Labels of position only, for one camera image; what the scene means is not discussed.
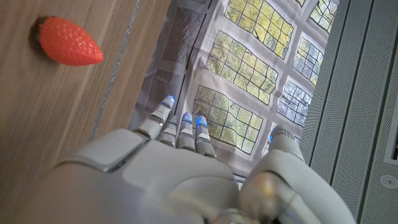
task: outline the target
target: red strawberry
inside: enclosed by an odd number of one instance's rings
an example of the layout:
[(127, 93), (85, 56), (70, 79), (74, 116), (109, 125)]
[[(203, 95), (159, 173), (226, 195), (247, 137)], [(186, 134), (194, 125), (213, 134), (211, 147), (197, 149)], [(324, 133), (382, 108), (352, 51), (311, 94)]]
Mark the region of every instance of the red strawberry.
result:
[(80, 26), (55, 16), (45, 17), (39, 26), (40, 45), (54, 61), (73, 66), (103, 61), (101, 49)]

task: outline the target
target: robotic hand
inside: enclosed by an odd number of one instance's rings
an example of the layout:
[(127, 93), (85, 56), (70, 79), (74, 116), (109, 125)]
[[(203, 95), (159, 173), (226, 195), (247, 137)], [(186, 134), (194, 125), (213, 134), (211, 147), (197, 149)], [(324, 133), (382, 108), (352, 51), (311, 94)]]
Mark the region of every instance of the robotic hand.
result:
[(11, 221), (355, 223), (304, 163), (285, 126), (276, 127), (269, 153), (239, 192), (229, 167), (216, 159), (206, 119), (200, 116), (193, 131), (185, 113), (177, 136), (177, 118), (167, 120), (173, 104), (168, 96), (134, 132), (115, 130), (62, 159)]

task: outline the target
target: wood grain surface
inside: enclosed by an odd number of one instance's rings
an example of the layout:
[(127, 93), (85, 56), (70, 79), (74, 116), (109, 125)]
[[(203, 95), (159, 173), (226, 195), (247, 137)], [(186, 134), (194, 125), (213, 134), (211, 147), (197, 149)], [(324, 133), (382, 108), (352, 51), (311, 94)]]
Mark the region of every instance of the wood grain surface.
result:
[[(170, 0), (141, 0), (95, 137), (126, 128)], [(88, 142), (136, 1), (1, 1), (0, 223), (23, 203), (59, 156)], [(82, 26), (104, 53), (97, 65), (69, 67), (28, 41), (38, 16)]]

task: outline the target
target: blue led light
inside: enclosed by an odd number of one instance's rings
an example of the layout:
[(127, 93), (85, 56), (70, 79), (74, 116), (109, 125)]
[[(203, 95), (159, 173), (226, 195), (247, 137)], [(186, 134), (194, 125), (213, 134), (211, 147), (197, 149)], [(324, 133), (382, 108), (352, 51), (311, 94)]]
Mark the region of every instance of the blue led light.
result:
[(197, 126), (198, 126), (198, 125), (204, 125), (204, 127), (207, 128), (207, 122), (206, 122), (206, 121), (203, 122), (203, 121), (200, 119), (200, 117), (197, 118)]
[(200, 119), (200, 117), (197, 118), (197, 126), (198, 126), (199, 124), (201, 124), (201, 119)]
[(170, 95), (167, 95), (167, 96), (170, 97), (174, 103), (174, 96), (170, 96)]

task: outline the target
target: robot finger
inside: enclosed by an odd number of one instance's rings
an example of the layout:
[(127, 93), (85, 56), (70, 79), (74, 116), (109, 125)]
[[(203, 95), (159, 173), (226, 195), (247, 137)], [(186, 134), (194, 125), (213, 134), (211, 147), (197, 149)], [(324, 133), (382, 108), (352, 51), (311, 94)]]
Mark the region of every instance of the robot finger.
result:
[(168, 144), (169, 146), (175, 147), (177, 138), (177, 117), (173, 115), (170, 121), (166, 124), (162, 134), (160, 134), (159, 141)]
[(195, 145), (197, 153), (212, 158), (216, 157), (216, 153), (214, 152), (213, 146), (210, 143), (209, 131), (207, 130), (207, 121), (204, 116), (199, 116), (197, 119)]
[(166, 96), (156, 107), (156, 110), (152, 112), (134, 131), (144, 134), (149, 139), (156, 139), (163, 124), (166, 122), (167, 117), (169, 117), (173, 105), (174, 97)]
[(181, 119), (180, 134), (178, 135), (177, 148), (188, 149), (195, 152), (195, 142), (192, 133), (192, 114), (186, 112)]

